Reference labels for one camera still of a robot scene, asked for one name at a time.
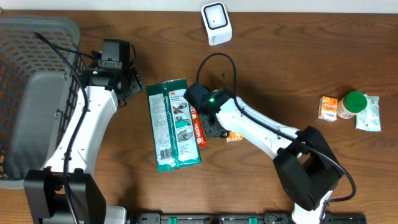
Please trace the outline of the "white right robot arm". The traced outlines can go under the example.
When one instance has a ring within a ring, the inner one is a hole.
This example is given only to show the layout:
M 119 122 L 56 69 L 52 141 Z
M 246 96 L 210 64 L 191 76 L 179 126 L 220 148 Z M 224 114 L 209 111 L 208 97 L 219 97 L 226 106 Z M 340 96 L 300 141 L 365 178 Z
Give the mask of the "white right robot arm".
M 198 82 L 187 88 L 184 98 L 200 115 L 209 138 L 235 132 L 272 159 L 282 188 L 294 201 L 294 223 L 323 222 L 326 203 L 343 172 L 319 130 L 285 126 L 252 109 L 231 91 L 211 91 Z

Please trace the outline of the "red stick sachet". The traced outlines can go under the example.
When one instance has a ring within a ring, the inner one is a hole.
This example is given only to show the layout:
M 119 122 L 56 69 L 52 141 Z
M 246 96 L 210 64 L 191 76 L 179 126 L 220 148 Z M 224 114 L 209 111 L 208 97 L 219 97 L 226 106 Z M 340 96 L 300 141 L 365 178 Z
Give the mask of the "red stick sachet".
M 197 140 L 198 147 L 205 147 L 205 146 L 207 146 L 207 143 L 206 143 L 206 140 L 205 140 L 205 137 L 203 134 L 199 115 L 193 106 L 191 106 L 190 109 L 191 109 L 191 115 L 192 115 L 192 119 L 193 119 L 193 128 L 194 128 L 195 137 Z

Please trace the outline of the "green lid jar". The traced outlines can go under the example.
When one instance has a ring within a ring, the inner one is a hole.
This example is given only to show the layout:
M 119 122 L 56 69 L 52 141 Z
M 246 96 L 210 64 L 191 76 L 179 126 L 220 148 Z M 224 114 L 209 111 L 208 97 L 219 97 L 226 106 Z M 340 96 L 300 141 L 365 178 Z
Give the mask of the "green lid jar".
M 342 119 L 350 119 L 367 107 L 365 95 L 359 91 L 352 91 L 344 96 L 337 106 L 337 115 Z

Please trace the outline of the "mint green snack packet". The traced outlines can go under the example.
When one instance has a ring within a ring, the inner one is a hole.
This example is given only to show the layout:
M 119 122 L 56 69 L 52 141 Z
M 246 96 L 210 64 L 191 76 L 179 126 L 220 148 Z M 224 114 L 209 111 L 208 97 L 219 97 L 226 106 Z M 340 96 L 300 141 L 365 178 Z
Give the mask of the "mint green snack packet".
M 367 106 L 356 115 L 356 129 L 370 132 L 381 132 L 381 121 L 379 114 L 379 97 L 364 95 Z

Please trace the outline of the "green white package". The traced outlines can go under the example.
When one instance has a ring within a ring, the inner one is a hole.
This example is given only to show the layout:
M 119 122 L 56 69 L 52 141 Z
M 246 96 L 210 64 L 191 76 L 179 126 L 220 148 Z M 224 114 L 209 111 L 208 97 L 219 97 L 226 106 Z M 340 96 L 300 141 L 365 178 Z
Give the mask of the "green white package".
M 200 164 L 190 104 L 184 98 L 186 79 L 148 85 L 146 89 L 157 171 Z

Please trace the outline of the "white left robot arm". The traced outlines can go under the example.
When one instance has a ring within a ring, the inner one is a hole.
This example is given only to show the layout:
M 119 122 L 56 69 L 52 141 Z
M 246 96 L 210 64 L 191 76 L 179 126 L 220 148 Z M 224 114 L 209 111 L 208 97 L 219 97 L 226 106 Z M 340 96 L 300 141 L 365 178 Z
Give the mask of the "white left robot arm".
M 134 45 L 104 39 L 92 64 L 75 74 L 75 110 L 55 152 L 31 169 L 24 191 L 34 223 L 127 223 L 127 209 L 109 205 L 97 186 L 95 164 L 106 128 L 126 99 L 144 90 Z

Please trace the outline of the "orange small box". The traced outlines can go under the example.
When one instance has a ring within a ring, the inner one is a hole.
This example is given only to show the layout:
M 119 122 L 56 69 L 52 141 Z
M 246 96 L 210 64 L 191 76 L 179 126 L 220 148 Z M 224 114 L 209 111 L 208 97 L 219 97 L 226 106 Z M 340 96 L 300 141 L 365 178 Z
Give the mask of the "orange small box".
M 243 136 L 233 131 L 230 131 L 228 137 L 226 138 L 227 142 L 241 141 L 241 140 L 243 140 Z
M 318 119 L 325 121 L 336 121 L 338 100 L 336 98 L 322 96 L 318 109 Z

